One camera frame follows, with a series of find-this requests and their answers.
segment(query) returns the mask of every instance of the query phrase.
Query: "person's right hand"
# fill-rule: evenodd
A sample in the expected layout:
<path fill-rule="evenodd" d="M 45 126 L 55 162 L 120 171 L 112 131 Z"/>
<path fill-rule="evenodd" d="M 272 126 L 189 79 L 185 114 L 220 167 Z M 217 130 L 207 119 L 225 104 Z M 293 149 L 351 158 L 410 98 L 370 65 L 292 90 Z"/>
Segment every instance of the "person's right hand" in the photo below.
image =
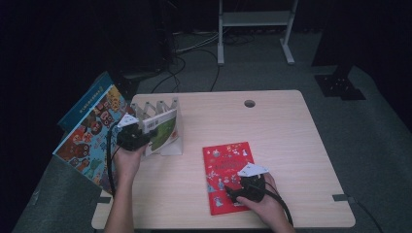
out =
<path fill-rule="evenodd" d="M 273 177 L 269 173 L 265 173 L 263 176 L 267 182 L 266 189 L 276 193 L 275 190 L 273 190 L 273 188 L 276 188 Z M 254 211 L 260 217 L 261 221 L 268 225 L 274 232 L 294 232 L 281 204 L 269 195 L 264 195 L 260 202 L 254 202 L 242 196 L 237 197 L 236 200 Z"/>

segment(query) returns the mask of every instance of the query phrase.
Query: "round hole in desk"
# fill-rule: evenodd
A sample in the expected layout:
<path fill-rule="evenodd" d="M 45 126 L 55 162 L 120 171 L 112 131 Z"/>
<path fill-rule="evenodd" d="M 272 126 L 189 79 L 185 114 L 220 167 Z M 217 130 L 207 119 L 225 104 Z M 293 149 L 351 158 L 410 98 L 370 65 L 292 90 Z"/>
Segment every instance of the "round hole in desk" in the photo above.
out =
<path fill-rule="evenodd" d="M 248 108 L 254 107 L 255 104 L 256 104 L 256 103 L 255 103 L 255 101 L 253 101 L 253 100 L 246 100 L 246 101 L 245 101 L 245 106 L 248 107 Z"/>

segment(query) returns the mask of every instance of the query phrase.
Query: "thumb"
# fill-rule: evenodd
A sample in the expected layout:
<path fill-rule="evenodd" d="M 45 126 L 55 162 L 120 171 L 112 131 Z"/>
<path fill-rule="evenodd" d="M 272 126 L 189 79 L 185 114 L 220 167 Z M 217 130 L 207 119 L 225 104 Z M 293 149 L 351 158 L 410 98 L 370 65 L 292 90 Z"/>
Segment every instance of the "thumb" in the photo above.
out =
<path fill-rule="evenodd" d="M 248 198 L 243 197 L 243 196 L 238 196 L 236 198 L 236 201 L 242 203 L 243 205 L 245 205 L 246 207 L 248 207 L 251 210 L 254 210 L 256 205 L 258 204 L 258 203 L 254 202 L 254 201 L 251 201 Z"/>

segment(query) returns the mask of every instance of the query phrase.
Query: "magazine rack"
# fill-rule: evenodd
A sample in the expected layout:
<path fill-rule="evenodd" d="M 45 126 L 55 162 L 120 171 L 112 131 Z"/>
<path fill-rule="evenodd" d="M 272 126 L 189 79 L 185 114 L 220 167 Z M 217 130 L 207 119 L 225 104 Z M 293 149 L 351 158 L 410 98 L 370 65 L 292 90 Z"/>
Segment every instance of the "magazine rack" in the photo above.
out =
<path fill-rule="evenodd" d="M 159 117 L 166 117 L 170 119 L 173 116 L 168 116 L 167 114 L 176 110 L 176 122 L 174 125 L 174 130 L 172 135 L 168 135 L 169 139 L 167 140 L 159 150 L 151 151 L 146 150 L 145 155 L 148 156 L 151 153 L 160 153 L 161 155 L 182 155 L 183 154 L 183 122 L 182 115 L 179 107 L 179 98 L 173 97 L 171 99 L 171 104 L 168 106 L 166 101 L 156 101 L 155 106 L 150 103 L 144 103 L 144 107 L 141 108 L 138 103 L 131 103 L 130 107 L 136 113 L 136 117 L 139 119 L 139 128 L 147 128 L 147 122 L 155 122 Z"/>

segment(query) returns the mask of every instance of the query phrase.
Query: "book cover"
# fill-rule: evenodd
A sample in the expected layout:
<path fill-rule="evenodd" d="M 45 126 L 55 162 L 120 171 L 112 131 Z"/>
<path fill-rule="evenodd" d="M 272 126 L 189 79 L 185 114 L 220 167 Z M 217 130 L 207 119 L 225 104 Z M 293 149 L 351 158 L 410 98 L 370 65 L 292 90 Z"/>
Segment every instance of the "book cover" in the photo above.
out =
<path fill-rule="evenodd" d="M 146 156 L 157 152 L 178 138 L 176 118 L 177 109 L 171 109 L 143 120 L 143 133 L 149 133 L 151 130 L 157 129 L 156 136 L 151 138 L 146 147 Z"/>
<path fill-rule="evenodd" d="M 207 192 L 212 216 L 249 210 L 233 203 L 227 196 L 224 186 L 239 189 L 240 178 L 237 172 L 248 162 L 254 163 L 248 142 L 218 145 L 203 148 Z"/>
<path fill-rule="evenodd" d="M 88 110 L 96 104 L 102 93 L 113 84 L 108 72 L 102 73 L 87 93 L 70 109 L 69 112 L 57 123 L 64 131 L 72 131 Z"/>
<path fill-rule="evenodd" d="M 55 149 L 53 154 L 109 193 L 112 193 L 107 174 L 107 134 L 110 127 L 124 114 L 133 114 L 118 89 L 112 84 L 103 91 L 99 87 L 92 94 L 96 100 L 84 109 L 84 116 Z M 120 129 L 113 128 L 111 148 L 116 146 Z M 116 169 L 112 166 L 114 180 Z"/>

